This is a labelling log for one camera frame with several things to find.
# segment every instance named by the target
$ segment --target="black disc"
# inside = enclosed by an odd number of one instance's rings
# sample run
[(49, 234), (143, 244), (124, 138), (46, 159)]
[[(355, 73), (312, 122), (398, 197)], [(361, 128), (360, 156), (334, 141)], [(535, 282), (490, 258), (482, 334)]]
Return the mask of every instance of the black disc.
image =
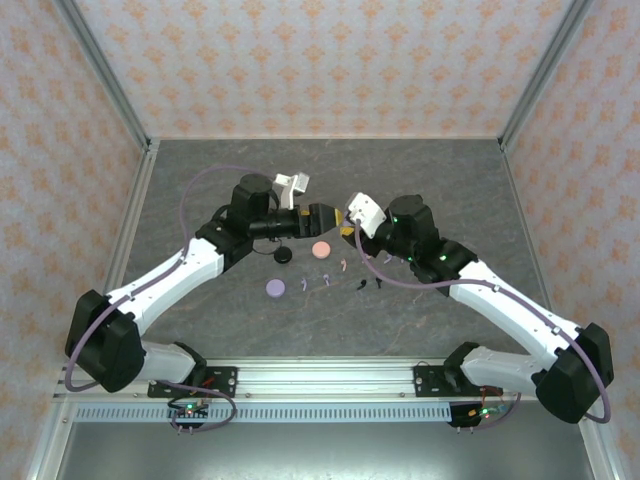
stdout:
[(288, 247), (279, 247), (273, 253), (273, 258), (278, 263), (289, 263), (293, 258), (293, 252)]

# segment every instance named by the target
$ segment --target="purple disc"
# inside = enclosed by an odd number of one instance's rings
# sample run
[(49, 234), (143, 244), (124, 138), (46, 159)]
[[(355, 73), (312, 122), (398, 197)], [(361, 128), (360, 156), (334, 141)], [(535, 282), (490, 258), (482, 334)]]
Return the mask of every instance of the purple disc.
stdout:
[(278, 278), (267, 282), (267, 295), (271, 298), (279, 298), (284, 295), (284, 282)]

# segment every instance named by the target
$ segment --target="wall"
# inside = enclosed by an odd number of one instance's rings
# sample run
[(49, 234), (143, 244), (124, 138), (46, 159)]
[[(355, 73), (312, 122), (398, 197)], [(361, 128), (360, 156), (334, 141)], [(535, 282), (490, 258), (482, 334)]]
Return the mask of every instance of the wall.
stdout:
[(557, 308), (606, 327), (617, 440), (640, 472), (640, 9), (596, 0), (510, 154)]
[(496, 137), (571, 1), (79, 3), (152, 136)]
[(50, 0), (0, 5), (0, 478), (22, 479), (139, 149)]

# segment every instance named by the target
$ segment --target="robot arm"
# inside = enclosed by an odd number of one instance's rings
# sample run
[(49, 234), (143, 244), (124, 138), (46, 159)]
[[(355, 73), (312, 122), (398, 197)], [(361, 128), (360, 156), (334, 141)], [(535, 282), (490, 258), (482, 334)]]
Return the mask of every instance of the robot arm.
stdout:
[[(274, 183), (284, 187), (282, 203), (286, 206), (279, 208), (271, 180), (245, 175), (234, 188), (231, 202), (196, 232), (187, 249), (107, 295), (91, 290), (80, 297), (65, 346), (67, 356), (71, 357), (92, 323), (114, 302), (124, 299), (88, 339), (77, 363), (109, 392), (133, 380), (200, 385), (206, 367), (202, 357), (183, 344), (144, 342), (142, 335), (187, 293), (251, 253), (254, 240), (315, 237), (339, 225), (342, 213), (333, 207), (293, 204), (293, 197), (304, 193), (308, 180), (302, 173), (278, 175)], [(270, 209), (272, 200), (275, 209)]]
[[(407, 260), (421, 283), (452, 281), (438, 290), (485, 316), (531, 354), (494, 352), (467, 342), (445, 361), (450, 378), (535, 394), (556, 417), (576, 423), (598, 398), (599, 390), (585, 363), (559, 335), (563, 331), (584, 350), (605, 387), (613, 380), (609, 337), (601, 327), (590, 324), (583, 329), (544, 309), (499, 278), (469, 249), (440, 237), (431, 210), (419, 195), (396, 198), (382, 210), (369, 196), (358, 193), (347, 208), (348, 220), (360, 222), (359, 239), (366, 254), (375, 257), (385, 250)], [(353, 228), (343, 227), (341, 235), (355, 246)], [(497, 294), (500, 290), (516, 295), (530, 308)], [(542, 323), (531, 309), (556, 327)]]

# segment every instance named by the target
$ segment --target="floor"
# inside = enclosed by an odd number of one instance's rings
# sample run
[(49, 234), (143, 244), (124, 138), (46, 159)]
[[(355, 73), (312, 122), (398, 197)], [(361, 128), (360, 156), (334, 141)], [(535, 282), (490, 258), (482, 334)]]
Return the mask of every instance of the floor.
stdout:
[[(436, 226), (478, 254), (506, 281), (537, 301), (541, 291), (525, 234), (495, 140), (216, 140), (162, 141), (135, 234), (125, 281), (150, 270), (182, 245), (178, 203), (188, 181), (215, 164), (265, 173), (311, 175), (301, 203), (343, 208), (352, 193), (371, 195), (383, 207), (396, 196), (420, 194)], [(240, 175), (204, 178), (187, 211), (192, 231), (228, 202)], [(330, 257), (311, 255), (316, 239), (285, 240), (293, 260), (279, 265), (252, 254), (167, 311), (145, 339), (180, 340), (205, 357), (410, 355), (446, 357), (464, 341), (521, 352), (504, 332), (439, 293), (416, 293), (382, 284), (366, 270), (338, 230), (322, 240)], [(256, 249), (272, 245), (258, 242)], [(347, 261), (342, 272), (340, 261)], [(415, 281), (406, 264), (375, 263), (395, 278)], [(326, 286), (323, 275), (329, 275)], [(272, 278), (287, 291), (265, 293)], [(302, 291), (301, 280), (308, 282)], [(358, 291), (361, 280), (367, 286)]]
[(492, 430), (444, 423), (73, 427), (58, 480), (593, 480), (580, 430), (525, 403)]

